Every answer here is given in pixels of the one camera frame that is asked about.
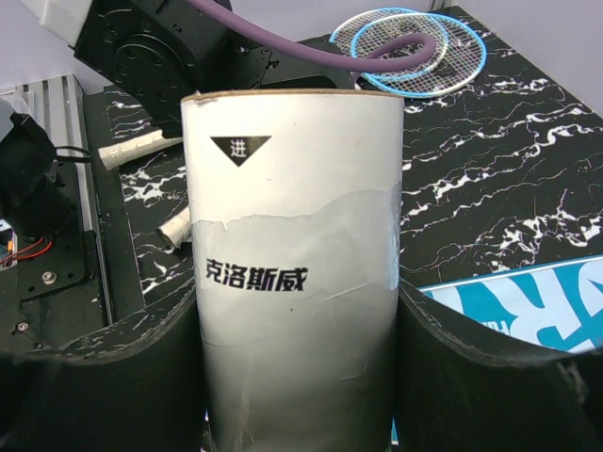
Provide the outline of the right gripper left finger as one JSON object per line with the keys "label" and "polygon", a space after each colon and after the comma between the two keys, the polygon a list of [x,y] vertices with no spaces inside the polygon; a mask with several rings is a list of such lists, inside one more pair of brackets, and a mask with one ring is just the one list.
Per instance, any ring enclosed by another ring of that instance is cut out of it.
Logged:
{"label": "right gripper left finger", "polygon": [[1,355],[4,451],[199,451],[206,406],[193,280],[60,349]]}

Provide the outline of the blue racket cover bag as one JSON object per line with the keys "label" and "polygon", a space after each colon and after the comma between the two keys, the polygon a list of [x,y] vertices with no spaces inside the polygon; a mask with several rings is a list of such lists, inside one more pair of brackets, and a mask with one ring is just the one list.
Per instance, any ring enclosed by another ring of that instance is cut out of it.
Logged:
{"label": "blue racket cover bag", "polygon": [[499,333],[582,353],[602,347],[602,257],[425,286],[420,291]]}

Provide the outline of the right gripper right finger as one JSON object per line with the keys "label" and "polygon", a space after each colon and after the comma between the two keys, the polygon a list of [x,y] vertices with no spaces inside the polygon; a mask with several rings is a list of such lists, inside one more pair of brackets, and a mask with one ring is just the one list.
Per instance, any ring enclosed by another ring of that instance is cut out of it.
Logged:
{"label": "right gripper right finger", "polygon": [[493,331],[399,283],[395,424],[403,451],[599,451],[602,351]]}

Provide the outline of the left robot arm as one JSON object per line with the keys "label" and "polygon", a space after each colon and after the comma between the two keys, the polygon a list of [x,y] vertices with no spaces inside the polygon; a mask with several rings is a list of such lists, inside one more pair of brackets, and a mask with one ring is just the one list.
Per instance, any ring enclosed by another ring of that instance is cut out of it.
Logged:
{"label": "left robot arm", "polygon": [[353,89],[350,73],[244,38],[186,1],[27,1],[74,56],[132,95],[163,137],[182,135],[180,102],[231,89]]}

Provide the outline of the white shuttlecock tube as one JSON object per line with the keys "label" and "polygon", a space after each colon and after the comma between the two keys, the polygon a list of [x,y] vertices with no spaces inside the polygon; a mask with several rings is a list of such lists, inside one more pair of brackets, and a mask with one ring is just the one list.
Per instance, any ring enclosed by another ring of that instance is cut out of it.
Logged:
{"label": "white shuttlecock tube", "polygon": [[238,90],[181,112],[214,446],[388,449],[403,100]]}

